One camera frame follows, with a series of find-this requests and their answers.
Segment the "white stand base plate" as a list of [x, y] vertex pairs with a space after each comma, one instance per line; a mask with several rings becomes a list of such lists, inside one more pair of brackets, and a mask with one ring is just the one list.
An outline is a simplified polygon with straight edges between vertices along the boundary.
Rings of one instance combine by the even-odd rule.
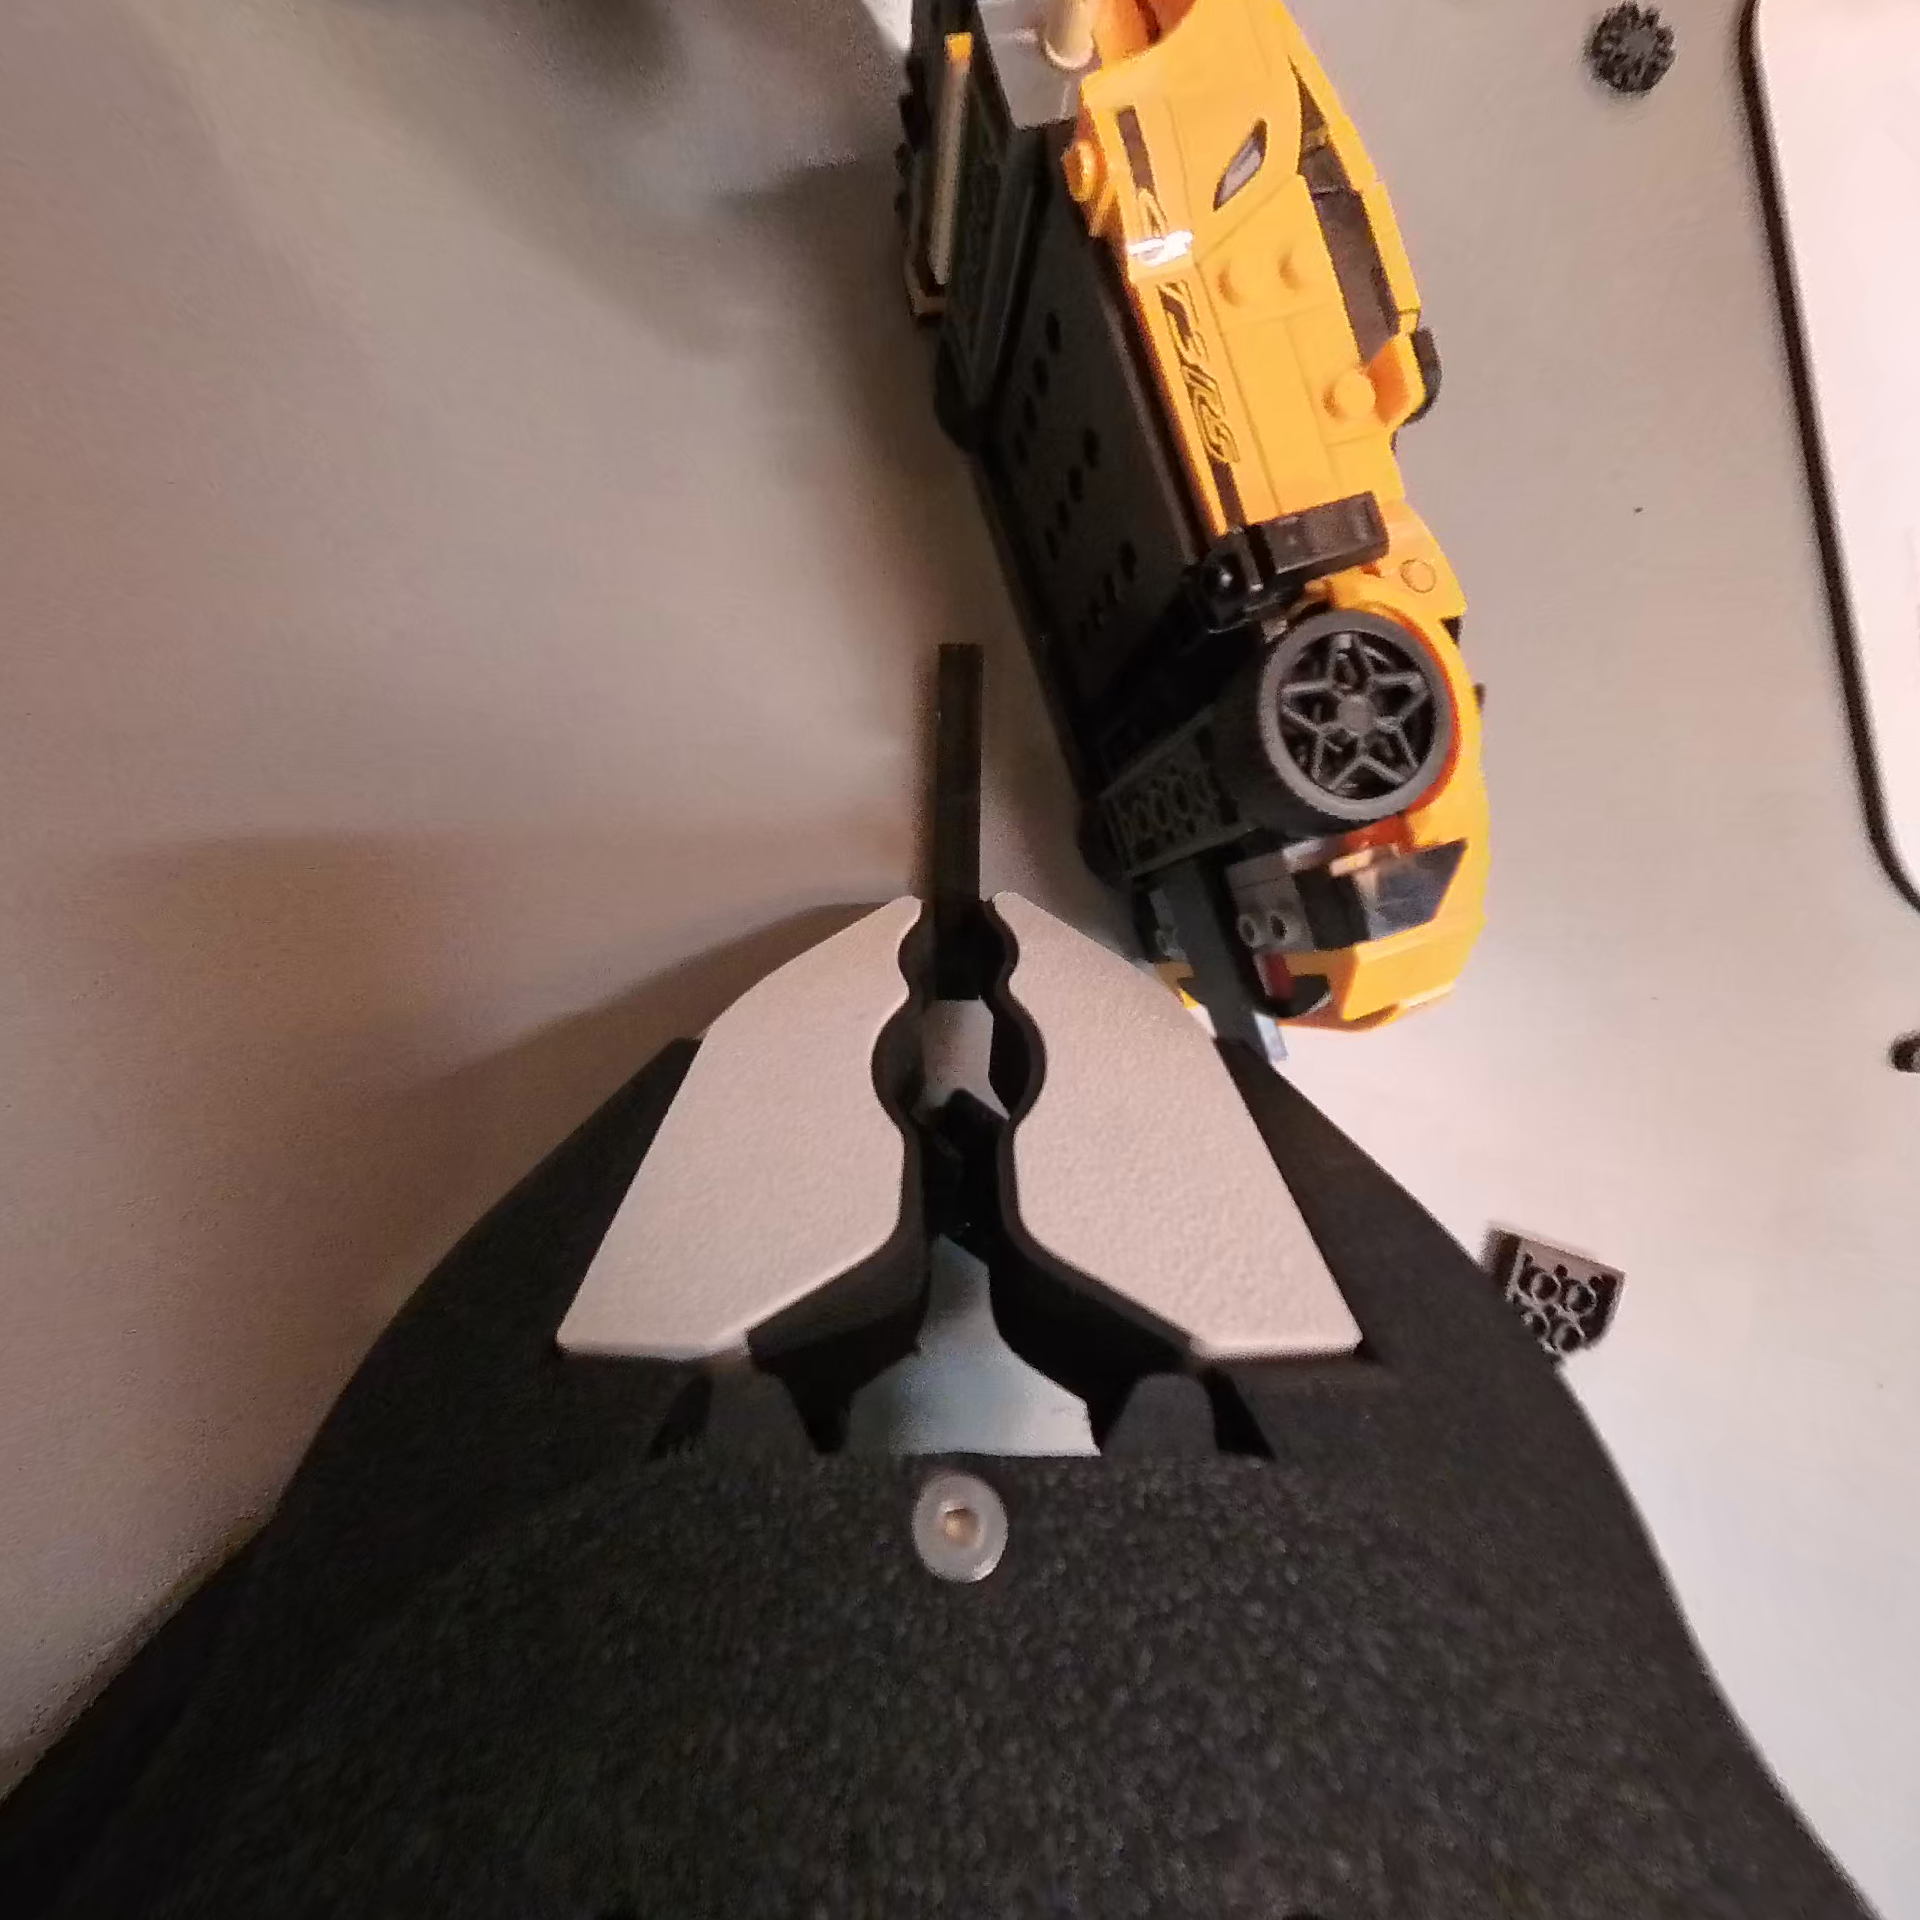
[[1744, 5], [1739, 53], [1865, 829], [1916, 904], [1919, 5]]

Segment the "orange lego car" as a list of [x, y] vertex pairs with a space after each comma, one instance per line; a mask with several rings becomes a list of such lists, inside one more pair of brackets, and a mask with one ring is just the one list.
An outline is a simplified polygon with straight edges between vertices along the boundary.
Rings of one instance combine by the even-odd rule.
[[1484, 926], [1465, 592], [1402, 431], [1443, 369], [1280, 1], [921, 1], [903, 282], [1144, 960], [1223, 1039], [1366, 1032]]

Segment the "black quarter-round lego plate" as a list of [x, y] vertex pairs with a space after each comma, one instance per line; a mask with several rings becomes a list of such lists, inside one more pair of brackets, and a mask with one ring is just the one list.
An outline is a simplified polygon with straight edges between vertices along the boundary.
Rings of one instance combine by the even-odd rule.
[[1623, 1268], [1507, 1226], [1490, 1229], [1484, 1252], [1505, 1306], [1550, 1362], [1591, 1350], [1612, 1329]]

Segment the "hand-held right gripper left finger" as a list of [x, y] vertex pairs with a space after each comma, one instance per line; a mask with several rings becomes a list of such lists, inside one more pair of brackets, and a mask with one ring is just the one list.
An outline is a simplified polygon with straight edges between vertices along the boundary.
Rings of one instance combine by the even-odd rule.
[[928, 1295], [923, 901], [871, 906], [692, 1044], [560, 1319], [577, 1359], [774, 1377], [819, 1449], [911, 1356]]

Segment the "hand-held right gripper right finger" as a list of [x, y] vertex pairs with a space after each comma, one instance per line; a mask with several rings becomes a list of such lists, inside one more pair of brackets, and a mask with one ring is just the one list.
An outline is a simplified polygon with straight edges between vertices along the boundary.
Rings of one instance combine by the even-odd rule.
[[992, 1317], [1107, 1449], [1144, 1382], [1244, 1436], [1239, 1373], [1363, 1362], [1363, 1329], [1220, 1047], [1153, 975], [992, 896]]

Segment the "black lego gear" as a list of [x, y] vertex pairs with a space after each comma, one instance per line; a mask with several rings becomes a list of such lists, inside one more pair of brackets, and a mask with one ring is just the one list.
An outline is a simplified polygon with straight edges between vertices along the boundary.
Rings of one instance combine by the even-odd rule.
[[1665, 12], [1650, 1], [1615, 1], [1598, 12], [1583, 44], [1591, 78], [1627, 100], [1649, 95], [1665, 82], [1676, 58], [1676, 34]]

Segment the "black long lego plate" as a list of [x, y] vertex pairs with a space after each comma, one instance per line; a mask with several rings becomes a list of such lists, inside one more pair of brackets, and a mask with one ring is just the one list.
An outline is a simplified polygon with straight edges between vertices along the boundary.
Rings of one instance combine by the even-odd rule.
[[1000, 934], [980, 884], [980, 770], [986, 656], [946, 641], [934, 703], [934, 790], [928, 911], [934, 991], [940, 1001], [984, 998], [1000, 964]]

